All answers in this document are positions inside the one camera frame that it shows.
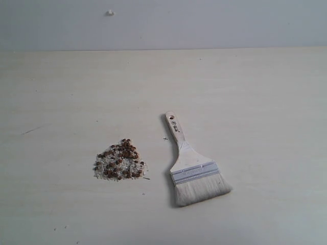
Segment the small white wall plug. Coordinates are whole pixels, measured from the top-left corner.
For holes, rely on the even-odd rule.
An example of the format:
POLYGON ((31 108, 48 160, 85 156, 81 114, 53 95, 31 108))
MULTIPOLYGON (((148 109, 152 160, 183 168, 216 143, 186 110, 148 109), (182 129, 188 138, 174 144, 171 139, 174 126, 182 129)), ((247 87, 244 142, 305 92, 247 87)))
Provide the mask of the small white wall plug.
POLYGON ((112 10, 108 10, 106 12, 106 16, 114 16, 114 15, 115 15, 115 13, 112 10))

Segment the pile of pellets and grains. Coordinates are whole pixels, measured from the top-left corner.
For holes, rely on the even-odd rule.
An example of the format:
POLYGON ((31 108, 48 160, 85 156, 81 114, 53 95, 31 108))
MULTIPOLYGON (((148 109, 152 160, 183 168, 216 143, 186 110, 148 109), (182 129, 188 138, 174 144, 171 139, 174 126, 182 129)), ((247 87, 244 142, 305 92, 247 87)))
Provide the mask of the pile of pellets and grains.
POLYGON ((98 179, 121 181, 144 177, 148 166, 131 139, 123 138, 97 154, 93 170, 98 179))

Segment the wooden paint brush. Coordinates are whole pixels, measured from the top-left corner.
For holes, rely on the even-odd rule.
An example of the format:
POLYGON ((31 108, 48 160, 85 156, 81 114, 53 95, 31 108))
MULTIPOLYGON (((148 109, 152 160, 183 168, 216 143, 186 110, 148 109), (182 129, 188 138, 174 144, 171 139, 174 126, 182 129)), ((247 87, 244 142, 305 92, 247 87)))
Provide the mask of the wooden paint brush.
POLYGON ((230 193, 232 186, 224 180, 216 161, 197 153, 187 142, 176 114, 167 112, 166 121, 178 148, 177 160, 170 169, 177 206, 188 206, 230 193))

